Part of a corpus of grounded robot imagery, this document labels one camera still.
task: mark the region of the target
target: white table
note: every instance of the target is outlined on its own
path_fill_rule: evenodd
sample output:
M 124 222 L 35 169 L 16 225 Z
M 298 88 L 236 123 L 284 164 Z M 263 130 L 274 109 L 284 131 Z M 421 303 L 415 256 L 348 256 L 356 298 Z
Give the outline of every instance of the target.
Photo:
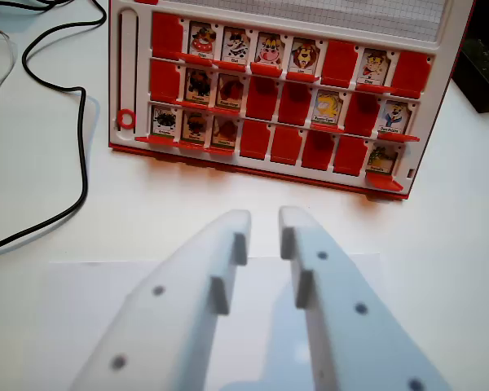
M 37 16 L 0 11 L 20 55 L 50 26 L 99 14 L 84 1 Z M 117 153 L 108 148 L 107 35 L 104 25 L 31 61 L 47 80 L 87 88 L 90 193 L 59 228 L 0 252 L 0 390 L 23 388 L 48 262 L 161 260 L 234 208 L 252 212 L 250 256 L 278 256 L 277 212 L 286 204 L 308 209 L 348 253 L 380 253 L 395 317 L 454 389 L 489 390 L 489 114 L 450 84 L 403 202 Z M 36 84 L 20 62 L 1 88 L 0 239 L 78 197 L 77 101 Z

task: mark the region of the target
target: red plastic ledge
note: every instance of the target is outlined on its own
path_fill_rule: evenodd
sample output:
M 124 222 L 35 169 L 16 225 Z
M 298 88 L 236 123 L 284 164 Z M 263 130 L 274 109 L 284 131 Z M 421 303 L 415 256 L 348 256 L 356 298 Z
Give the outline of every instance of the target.
M 200 65 L 202 67 L 211 67 L 211 59 L 202 59 L 199 55 L 188 55 L 186 53 L 176 53 L 176 57 L 182 59 L 185 63 Z
M 337 125 L 325 125 L 325 124 L 311 124 L 310 128 L 313 130 L 319 130 L 321 132 L 343 134 L 344 130 L 339 129 Z
M 279 77 L 283 72 L 282 69 L 279 69 L 276 65 L 270 64 L 260 64 L 260 63 L 251 63 L 250 69 L 254 75 L 260 76 L 268 76 L 268 77 Z
M 420 141 L 420 139 L 417 136 L 410 136 L 409 134 L 400 134 L 400 133 L 388 133 L 388 132 L 379 132 L 377 138 L 379 140 L 396 141 L 398 143 Z
M 229 63 L 228 61 L 219 61 L 215 59 L 212 63 L 216 64 L 220 69 L 226 69 L 228 71 L 236 71 L 236 72 L 246 72 L 246 65 Z
M 373 92 L 375 94 L 384 94 L 385 92 L 393 93 L 396 91 L 393 87 L 388 86 L 374 86 L 372 84 L 357 84 L 355 87 L 357 91 Z
M 314 81 L 318 81 L 319 77 L 314 75 L 308 75 L 306 73 L 297 73 L 297 72 L 288 72 L 286 73 L 286 78 L 288 80 L 294 81 L 302 81 L 305 83 L 313 83 Z
M 187 102 L 186 100 L 182 100 L 181 102 L 176 100 L 174 103 L 183 106 L 184 108 L 197 108 L 199 110 L 206 110 L 209 106 L 208 104 Z
M 231 110 L 230 108 L 209 108 L 209 111 L 222 116 L 239 116 L 240 113 L 240 110 Z
M 189 143 L 188 141 L 183 141 L 183 140 L 180 140 L 178 143 L 175 143 L 173 138 L 156 136 L 154 134 L 149 134 L 147 137 L 136 137 L 134 139 L 142 143 L 165 145 L 168 147 L 177 147 L 182 149 L 191 149 L 195 151 L 213 153 L 214 155 L 231 156 L 234 154 L 235 151 L 234 149 L 230 149 L 230 148 L 228 149 L 216 148 L 216 147 L 204 148 L 203 144 Z
M 136 137 L 134 139 L 136 141 L 141 141 L 142 143 L 168 145 L 170 147 L 172 147 L 174 145 L 174 139 L 173 138 L 163 137 L 163 136 L 155 136 L 154 134 L 149 134 L 147 137 Z
M 401 191 L 403 189 L 403 186 L 396 182 L 393 177 L 388 174 L 367 172 L 366 181 L 368 184 L 381 190 Z

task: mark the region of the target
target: guess who game board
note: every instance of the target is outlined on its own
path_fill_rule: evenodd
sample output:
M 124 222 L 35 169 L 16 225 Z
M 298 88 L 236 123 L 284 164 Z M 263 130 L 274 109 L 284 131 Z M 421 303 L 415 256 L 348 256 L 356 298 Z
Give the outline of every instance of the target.
M 112 0 L 110 146 L 408 198 L 473 0 L 343 2 Z

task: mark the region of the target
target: screw hole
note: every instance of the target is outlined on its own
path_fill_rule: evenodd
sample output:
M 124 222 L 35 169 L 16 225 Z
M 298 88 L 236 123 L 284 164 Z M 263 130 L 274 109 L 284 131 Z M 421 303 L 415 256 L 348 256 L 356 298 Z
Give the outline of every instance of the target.
M 409 380 L 408 385 L 409 385 L 409 389 L 411 389 L 412 391 L 423 391 L 424 390 L 424 385 L 418 379 Z
M 154 287 L 152 293 L 154 294 L 154 296 L 160 296 L 161 294 L 163 294 L 164 291 L 165 287 L 158 285 L 157 287 Z
M 368 307 L 364 303 L 357 303 L 355 306 L 355 311 L 361 315 L 365 315 L 368 313 Z
M 125 356 L 122 356 L 121 354 L 118 354 L 115 358 L 112 359 L 112 361 L 111 361 L 111 368 L 114 371 L 119 371 L 126 364 L 127 364 L 127 360 L 126 360 Z

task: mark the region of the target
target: cartoon cow card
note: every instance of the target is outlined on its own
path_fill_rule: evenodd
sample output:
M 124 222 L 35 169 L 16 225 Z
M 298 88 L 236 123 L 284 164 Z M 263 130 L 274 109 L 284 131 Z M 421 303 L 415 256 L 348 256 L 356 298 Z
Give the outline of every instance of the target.
M 275 65 L 281 68 L 284 55 L 284 43 L 279 34 L 259 33 L 255 62 Z

